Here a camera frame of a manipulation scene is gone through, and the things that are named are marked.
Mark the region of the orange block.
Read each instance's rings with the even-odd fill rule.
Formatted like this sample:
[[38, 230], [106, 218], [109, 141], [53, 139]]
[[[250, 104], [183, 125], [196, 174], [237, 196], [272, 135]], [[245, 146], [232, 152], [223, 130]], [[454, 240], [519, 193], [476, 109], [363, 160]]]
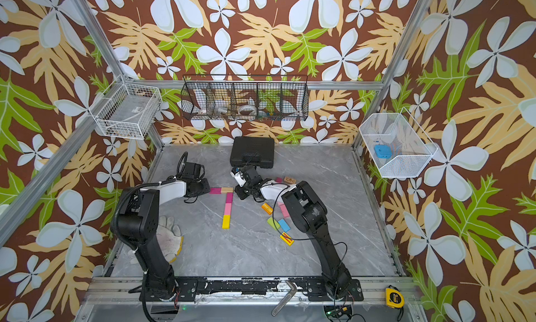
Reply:
[[261, 208], [268, 214], [272, 215], [274, 212], [274, 209], [272, 206], [270, 206], [268, 203], [262, 204]]

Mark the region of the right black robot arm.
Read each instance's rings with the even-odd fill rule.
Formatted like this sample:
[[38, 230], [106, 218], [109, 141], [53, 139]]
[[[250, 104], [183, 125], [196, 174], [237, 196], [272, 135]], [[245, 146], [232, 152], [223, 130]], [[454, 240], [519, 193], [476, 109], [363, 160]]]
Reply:
[[256, 201], [282, 203], [294, 226], [311, 242], [321, 265], [321, 275], [327, 295], [334, 301], [353, 296], [363, 300], [359, 282], [350, 274], [336, 244], [329, 234], [327, 208], [306, 181], [296, 184], [264, 179], [253, 165], [234, 167], [232, 177], [237, 181], [234, 191], [241, 199], [252, 196]]

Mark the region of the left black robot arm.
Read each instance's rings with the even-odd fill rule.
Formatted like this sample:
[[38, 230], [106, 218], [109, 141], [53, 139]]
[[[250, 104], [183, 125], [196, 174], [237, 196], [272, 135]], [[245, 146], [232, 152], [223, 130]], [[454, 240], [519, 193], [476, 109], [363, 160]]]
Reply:
[[177, 173], [167, 180], [143, 183], [122, 192], [110, 228], [134, 252], [141, 266], [141, 298], [171, 301], [177, 295], [173, 267], [157, 241], [160, 205], [183, 197], [195, 199], [209, 192], [205, 167], [184, 159]]

